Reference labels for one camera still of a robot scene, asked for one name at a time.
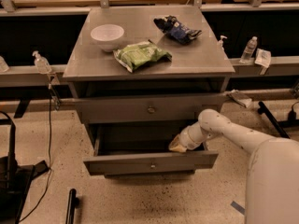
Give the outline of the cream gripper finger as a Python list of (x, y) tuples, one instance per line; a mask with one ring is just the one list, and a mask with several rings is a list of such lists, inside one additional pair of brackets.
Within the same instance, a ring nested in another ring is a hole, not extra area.
[(187, 151), (187, 148), (181, 145), (175, 145), (175, 146), (171, 146), (169, 150), (174, 152), (184, 153)]
[(169, 148), (177, 148), (177, 147), (182, 147), (182, 144), (180, 143), (180, 135), (177, 134), (175, 138), (170, 142)]

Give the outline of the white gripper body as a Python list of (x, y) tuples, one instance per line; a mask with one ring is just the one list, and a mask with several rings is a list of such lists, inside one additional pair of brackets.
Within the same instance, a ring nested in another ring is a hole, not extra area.
[(188, 150), (198, 148), (204, 141), (204, 134), (199, 125), (187, 126), (180, 134), (180, 143)]

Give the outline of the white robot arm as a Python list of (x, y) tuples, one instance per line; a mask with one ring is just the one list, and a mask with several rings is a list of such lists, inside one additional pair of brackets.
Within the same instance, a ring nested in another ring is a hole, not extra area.
[(205, 109), (171, 141), (169, 149), (194, 150), (218, 135), (250, 154), (245, 224), (299, 224), (299, 142), (238, 125)]

